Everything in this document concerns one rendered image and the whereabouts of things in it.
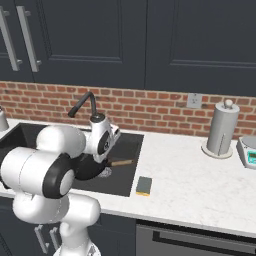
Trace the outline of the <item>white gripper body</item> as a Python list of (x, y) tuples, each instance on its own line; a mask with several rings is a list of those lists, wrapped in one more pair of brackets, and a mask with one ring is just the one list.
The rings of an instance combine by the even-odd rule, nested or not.
[(121, 132), (117, 125), (110, 124), (108, 133), (109, 133), (109, 136), (107, 139), (106, 146), (107, 146), (107, 151), (110, 151), (115, 145), (115, 143), (117, 142), (117, 140), (119, 139), (119, 137), (121, 136)]

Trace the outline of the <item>black sink basin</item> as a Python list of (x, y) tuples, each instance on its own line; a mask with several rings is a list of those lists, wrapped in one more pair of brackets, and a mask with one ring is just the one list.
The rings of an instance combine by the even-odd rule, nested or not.
[[(8, 146), (36, 147), (36, 137), (45, 128), (41, 124), (19, 123), (0, 139), (0, 150)], [(95, 177), (87, 181), (75, 180), (72, 189), (129, 197), (144, 136), (121, 133), (108, 158), (110, 161), (132, 160), (124, 166), (114, 166), (108, 177)]]

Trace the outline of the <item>grey and yellow sponge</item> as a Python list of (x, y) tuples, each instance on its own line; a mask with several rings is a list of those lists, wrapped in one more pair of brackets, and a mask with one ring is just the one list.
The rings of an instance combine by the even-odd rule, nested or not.
[(149, 196), (151, 191), (151, 185), (151, 178), (140, 176), (136, 187), (136, 193), (139, 195)]

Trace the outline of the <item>black curved tap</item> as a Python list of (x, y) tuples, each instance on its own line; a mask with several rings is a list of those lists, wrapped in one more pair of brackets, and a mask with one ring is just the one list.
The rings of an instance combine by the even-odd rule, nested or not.
[(77, 111), (82, 107), (82, 105), (86, 102), (87, 99), (90, 99), (91, 102), (91, 117), (90, 121), (93, 123), (99, 123), (105, 119), (105, 115), (99, 113), (96, 108), (96, 100), (94, 94), (89, 91), (86, 92), (82, 98), (72, 107), (72, 109), (68, 112), (68, 116), (71, 118), (75, 117)]

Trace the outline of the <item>wide dark upper cupboard door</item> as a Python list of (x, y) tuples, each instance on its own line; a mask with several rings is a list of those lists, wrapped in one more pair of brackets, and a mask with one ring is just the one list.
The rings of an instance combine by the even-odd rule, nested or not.
[(142, 89), (146, 0), (15, 0), (45, 84)]
[(256, 96), (256, 0), (149, 0), (147, 90)]

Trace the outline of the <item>dark lower cupboard door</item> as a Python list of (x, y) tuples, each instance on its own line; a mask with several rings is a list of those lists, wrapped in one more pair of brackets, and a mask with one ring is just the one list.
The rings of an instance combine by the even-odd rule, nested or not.
[(12, 198), (0, 196), (0, 256), (47, 256), (40, 246), (35, 225), (19, 220)]
[(101, 213), (97, 222), (88, 227), (92, 242), (101, 256), (136, 256), (136, 220)]

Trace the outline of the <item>grey paper towel holder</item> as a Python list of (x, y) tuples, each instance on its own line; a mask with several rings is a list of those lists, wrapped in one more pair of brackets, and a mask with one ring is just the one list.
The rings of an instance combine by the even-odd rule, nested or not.
[(217, 159), (232, 156), (231, 140), (239, 112), (240, 108), (230, 99), (215, 104), (209, 137), (201, 146), (206, 155)]

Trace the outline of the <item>grey jar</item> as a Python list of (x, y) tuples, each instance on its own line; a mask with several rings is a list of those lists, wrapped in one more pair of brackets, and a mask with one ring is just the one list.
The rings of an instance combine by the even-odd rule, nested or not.
[(9, 124), (8, 124), (5, 112), (0, 106), (0, 132), (6, 131), (8, 129), (9, 129)]

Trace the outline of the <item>narrow dark upper cupboard door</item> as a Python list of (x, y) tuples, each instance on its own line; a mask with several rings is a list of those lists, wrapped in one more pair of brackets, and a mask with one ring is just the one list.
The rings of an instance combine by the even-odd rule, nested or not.
[(10, 13), (6, 17), (13, 45), (16, 51), (16, 56), (22, 61), (19, 71), (13, 71), (6, 46), (3, 40), (2, 32), (0, 30), (0, 80), (4, 81), (18, 81), (18, 82), (33, 82), (33, 75), (30, 68), (30, 63), (23, 39), (21, 26), (19, 24), (17, 9), (14, 0), (0, 0), (0, 6), (5, 11)]

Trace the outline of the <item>white kitchen scale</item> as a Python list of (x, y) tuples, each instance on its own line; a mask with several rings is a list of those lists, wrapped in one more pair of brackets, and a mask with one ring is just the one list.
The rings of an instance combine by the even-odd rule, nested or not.
[(256, 136), (239, 137), (236, 148), (243, 165), (256, 170)]

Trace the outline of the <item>dark grey dishwasher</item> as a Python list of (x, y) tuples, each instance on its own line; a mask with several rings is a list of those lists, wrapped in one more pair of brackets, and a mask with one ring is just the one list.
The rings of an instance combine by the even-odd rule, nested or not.
[(256, 256), (240, 250), (229, 250), (218, 247), (193, 245), (179, 241), (156, 241), (154, 231), (174, 231), (192, 233), (201, 236), (229, 239), (256, 244), (256, 238), (231, 235), (221, 232), (189, 228), (179, 225), (163, 224), (145, 220), (136, 221), (136, 256)]

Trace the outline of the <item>grey wall socket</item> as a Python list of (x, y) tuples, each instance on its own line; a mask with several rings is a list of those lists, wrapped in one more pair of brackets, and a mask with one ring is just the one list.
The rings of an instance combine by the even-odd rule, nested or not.
[(187, 107), (193, 109), (200, 109), (202, 106), (202, 94), (189, 93), (187, 97)]

